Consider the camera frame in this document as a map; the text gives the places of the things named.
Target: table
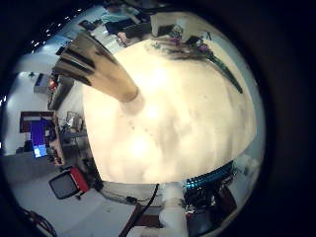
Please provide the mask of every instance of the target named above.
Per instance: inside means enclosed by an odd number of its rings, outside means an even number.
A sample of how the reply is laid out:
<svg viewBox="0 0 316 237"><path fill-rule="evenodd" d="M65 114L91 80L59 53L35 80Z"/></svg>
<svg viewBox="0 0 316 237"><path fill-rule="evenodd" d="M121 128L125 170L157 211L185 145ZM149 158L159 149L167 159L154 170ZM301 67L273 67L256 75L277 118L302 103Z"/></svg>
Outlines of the table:
<svg viewBox="0 0 316 237"><path fill-rule="evenodd" d="M207 60L171 60L145 40L115 54L140 94L130 103L84 87L89 141L103 180L153 184L215 170L236 158L256 134L254 106L244 89ZM223 53L214 51L222 58Z"/></svg>

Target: wall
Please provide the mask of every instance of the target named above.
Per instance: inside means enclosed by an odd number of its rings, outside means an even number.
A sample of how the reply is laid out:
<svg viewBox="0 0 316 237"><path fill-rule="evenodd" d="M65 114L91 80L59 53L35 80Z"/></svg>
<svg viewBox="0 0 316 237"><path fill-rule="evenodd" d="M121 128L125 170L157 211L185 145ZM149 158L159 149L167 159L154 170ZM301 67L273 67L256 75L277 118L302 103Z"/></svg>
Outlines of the wall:
<svg viewBox="0 0 316 237"><path fill-rule="evenodd" d="M19 132L20 112L47 111L47 95L33 92L36 77L28 75L22 72L17 76L7 97L1 134L4 155L15 154L18 147L24 146L26 134Z"/></svg>

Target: blue screen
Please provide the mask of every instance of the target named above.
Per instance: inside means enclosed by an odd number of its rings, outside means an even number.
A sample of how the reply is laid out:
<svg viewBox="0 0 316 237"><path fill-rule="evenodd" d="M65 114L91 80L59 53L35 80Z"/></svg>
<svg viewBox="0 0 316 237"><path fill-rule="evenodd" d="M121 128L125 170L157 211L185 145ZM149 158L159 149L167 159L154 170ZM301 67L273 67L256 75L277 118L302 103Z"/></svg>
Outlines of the blue screen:
<svg viewBox="0 0 316 237"><path fill-rule="evenodd" d="M34 153L36 155L36 158L40 158L42 156L47 155L46 146L44 144L34 146L33 148L34 148Z"/></svg>

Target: hand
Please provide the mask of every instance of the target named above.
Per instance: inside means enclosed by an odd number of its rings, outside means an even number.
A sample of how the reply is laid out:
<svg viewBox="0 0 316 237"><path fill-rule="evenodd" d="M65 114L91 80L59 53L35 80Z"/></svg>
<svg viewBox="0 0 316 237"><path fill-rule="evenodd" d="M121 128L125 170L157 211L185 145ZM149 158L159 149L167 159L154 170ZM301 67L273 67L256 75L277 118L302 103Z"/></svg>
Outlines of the hand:
<svg viewBox="0 0 316 237"><path fill-rule="evenodd" d="M123 32L118 33L118 37L122 41L123 44L127 45L130 42L130 39L126 37L126 34Z"/></svg>

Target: office chair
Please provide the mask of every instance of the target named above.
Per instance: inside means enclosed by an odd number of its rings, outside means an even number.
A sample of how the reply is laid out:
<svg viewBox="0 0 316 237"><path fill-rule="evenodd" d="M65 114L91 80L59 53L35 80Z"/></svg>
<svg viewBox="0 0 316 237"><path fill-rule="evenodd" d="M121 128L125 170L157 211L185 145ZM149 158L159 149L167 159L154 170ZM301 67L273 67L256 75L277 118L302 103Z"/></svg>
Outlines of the office chair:
<svg viewBox="0 0 316 237"><path fill-rule="evenodd" d="M89 185L83 177L81 171L76 167L60 168L60 175L52 178L49 185L58 199L65 199L76 196L81 199L81 196L89 191Z"/></svg>

